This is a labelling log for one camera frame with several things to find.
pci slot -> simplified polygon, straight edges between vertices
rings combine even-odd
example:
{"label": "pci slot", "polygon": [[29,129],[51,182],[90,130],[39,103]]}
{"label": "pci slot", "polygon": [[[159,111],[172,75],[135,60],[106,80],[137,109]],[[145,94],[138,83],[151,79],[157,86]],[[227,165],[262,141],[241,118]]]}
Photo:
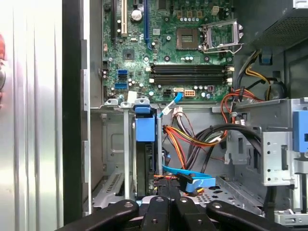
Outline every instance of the pci slot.
{"label": "pci slot", "polygon": [[121,21],[121,35],[127,37],[127,0],[121,0],[122,2],[122,21]]}
{"label": "pci slot", "polygon": [[223,75],[152,75],[156,85],[223,85]]}

sata port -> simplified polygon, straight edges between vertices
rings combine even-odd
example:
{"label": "sata port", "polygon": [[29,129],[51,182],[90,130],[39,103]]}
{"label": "sata port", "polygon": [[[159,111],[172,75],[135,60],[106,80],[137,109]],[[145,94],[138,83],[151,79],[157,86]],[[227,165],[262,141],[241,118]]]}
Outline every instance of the sata port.
{"label": "sata port", "polygon": [[118,74],[118,75],[127,76],[127,75],[128,75],[128,70],[118,70],[118,71],[117,71],[117,74]]}
{"label": "sata port", "polygon": [[127,89],[127,83],[115,83],[115,89]]}
{"label": "sata port", "polygon": [[173,92],[184,92],[184,88],[174,88]]}
{"label": "sata port", "polygon": [[185,97],[194,97],[194,96],[196,96],[196,92],[194,90],[185,90],[184,96]]}

metal bracket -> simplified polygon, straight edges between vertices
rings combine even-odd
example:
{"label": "metal bracket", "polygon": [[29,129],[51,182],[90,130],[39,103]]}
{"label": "metal bracket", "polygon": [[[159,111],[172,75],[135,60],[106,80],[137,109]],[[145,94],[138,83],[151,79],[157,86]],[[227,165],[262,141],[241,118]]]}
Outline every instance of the metal bracket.
{"label": "metal bracket", "polygon": [[[232,43],[219,44],[215,46],[212,41],[212,29],[214,27],[232,26]],[[202,25],[202,32],[204,34],[205,40],[203,42],[203,52],[207,53],[211,49],[220,49],[226,47],[232,47],[239,45],[240,39],[243,37],[243,33],[240,32],[243,27],[237,23],[237,19],[232,19],[228,21],[222,21],[218,23],[210,23]]]}
{"label": "metal bracket", "polygon": [[229,131],[225,164],[229,164],[232,159],[234,165],[247,165],[247,150],[250,148],[252,148],[251,144],[242,133]]}
{"label": "metal bracket", "polygon": [[292,132],[262,133],[263,184],[265,186],[295,183]]}
{"label": "metal bracket", "polygon": [[308,225],[308,214],[294,213],[292,210],[275,211],[275,222],[284,226]]}

cable tie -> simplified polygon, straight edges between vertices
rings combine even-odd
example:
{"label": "cable tie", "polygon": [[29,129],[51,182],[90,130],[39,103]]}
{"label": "cable tie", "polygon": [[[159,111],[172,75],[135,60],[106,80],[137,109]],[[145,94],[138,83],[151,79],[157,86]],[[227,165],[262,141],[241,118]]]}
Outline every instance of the cable tie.
{"label": "cable tie", "polygon": [[241,90],[240,90],[240,93],[239,93],[240,102],[243,100],[244,90],[245,90],[245,87],[241,87]]}

yellow wire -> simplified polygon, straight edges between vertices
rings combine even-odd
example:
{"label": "yellow wire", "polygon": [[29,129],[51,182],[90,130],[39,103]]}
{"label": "yellow wire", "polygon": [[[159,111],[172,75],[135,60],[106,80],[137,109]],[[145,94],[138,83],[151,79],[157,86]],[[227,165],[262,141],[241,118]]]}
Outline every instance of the yellow wire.
{"label": "yellow wire", "polygon": [[245,70],[245,73],[248,76],[258,77],[258,78],[264,80],[265,82],[267,82],[269,84],[269,88],[267,89],[267,93],[266,93],[266,100],[270,100],[270,96],[269,96],[270,95],[270,91],[269,90],[271,88],[270,81],[267,78],[265,78],[263,75],[261,75],[260,73],[252,71],[251,70],[251,65]]}
{"label": "yellow wire", "polygon": [[184,160],[182,159],[181,157],[181,154],[180,154],[180,148],[178,146],[178,143],[176,142],[176,139],[174,138],[173,134],[170,133],[170,132],[167,132],[168,133],[168,136],[171,138],[171,140],[173,141],[173,144],[174,144],[174,147],[175,147],[175,150],[178,154],[178,158],[180,159],[180,162],[182,164],[182,167],[183,169],[185,169],[185,163],[184,163]]}
{"label": "yellow wire", "polygon": [[184,136],[186,139],[188,139],[188,140],[190,140],[190,141],[192,141],[192,142],[194,142],[194,143],[198,143],[198,144],[204,145],[204,146],[206,146],[206,147],[208,147],[208,146],[213,146],[213,145],[216,145],[216,144],[219,143],[219,141],[218,141],[218,142],[215,142],[215,143],[205,143],[205,142],[201,142],[201,141],[199,141],[199,140],[195,140],[194,138],[192,138],[192,137],[186,135],[184,132],[182,132],[181,130],[178,130],[177,128],[170,127],[170,126],[166,126],[166,128],[173,129],[173,130],[175,130],[177,133],[180,133],[182,136]]}

